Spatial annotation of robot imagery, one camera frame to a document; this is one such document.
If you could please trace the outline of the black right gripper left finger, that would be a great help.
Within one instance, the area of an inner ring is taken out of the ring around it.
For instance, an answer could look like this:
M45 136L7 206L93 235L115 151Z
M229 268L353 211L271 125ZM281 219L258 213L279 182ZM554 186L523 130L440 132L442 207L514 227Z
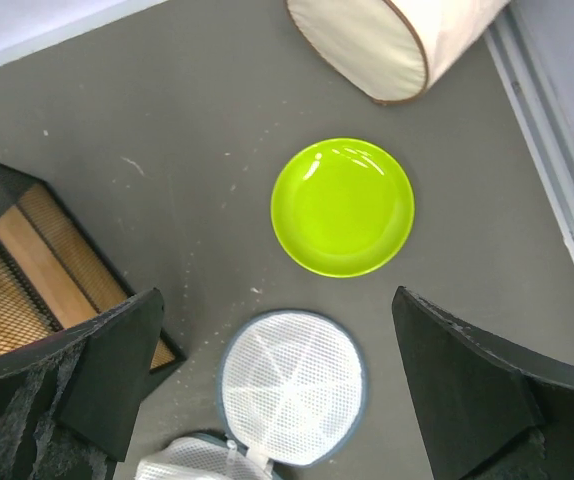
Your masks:
M156 289L0 355L0 479L110 479L164 316Z

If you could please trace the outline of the white mesh bag grey trim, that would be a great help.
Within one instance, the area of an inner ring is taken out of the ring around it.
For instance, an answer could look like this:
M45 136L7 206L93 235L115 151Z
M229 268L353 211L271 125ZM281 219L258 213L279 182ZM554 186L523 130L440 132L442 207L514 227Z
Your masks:
M216 376L219 439L192 433L143 458L138 479L276 479L276 464L306 468L333 456L368 398L362 352L315 312L263 312L228 344Z

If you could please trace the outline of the lime green plate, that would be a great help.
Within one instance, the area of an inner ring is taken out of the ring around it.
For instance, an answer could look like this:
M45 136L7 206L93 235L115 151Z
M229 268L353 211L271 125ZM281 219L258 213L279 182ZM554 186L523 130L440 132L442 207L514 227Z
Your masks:
M412 183L386 150L329 138L293 155L274 183L270 218L285 253L304 269L352 278L386 265L415 219Z

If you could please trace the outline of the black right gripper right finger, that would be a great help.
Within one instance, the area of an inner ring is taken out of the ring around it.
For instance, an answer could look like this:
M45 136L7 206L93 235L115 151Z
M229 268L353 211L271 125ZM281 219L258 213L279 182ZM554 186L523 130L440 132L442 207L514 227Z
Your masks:
M436 479L574 479L574 366L399 287L392 316Z

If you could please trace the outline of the beige cylindrical fabric hamper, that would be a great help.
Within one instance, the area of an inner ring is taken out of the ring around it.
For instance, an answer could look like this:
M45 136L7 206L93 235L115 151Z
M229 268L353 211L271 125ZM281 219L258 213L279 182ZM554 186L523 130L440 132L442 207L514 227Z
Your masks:
M421 96L476 42L505 0L291 0L322 59L372 100Z

